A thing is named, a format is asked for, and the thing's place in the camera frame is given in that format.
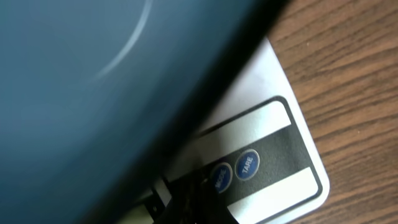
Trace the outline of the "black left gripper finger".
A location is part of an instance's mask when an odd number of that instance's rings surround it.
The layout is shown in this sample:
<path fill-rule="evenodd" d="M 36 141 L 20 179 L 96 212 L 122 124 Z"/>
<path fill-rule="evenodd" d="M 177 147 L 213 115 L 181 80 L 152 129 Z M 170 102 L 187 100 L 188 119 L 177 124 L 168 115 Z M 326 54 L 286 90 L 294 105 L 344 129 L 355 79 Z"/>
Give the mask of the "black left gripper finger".
<path fill-rule="evenodd" d="M 206 177 L 183 180 L 155 224 L 218 223 L 215 190 Z"/>

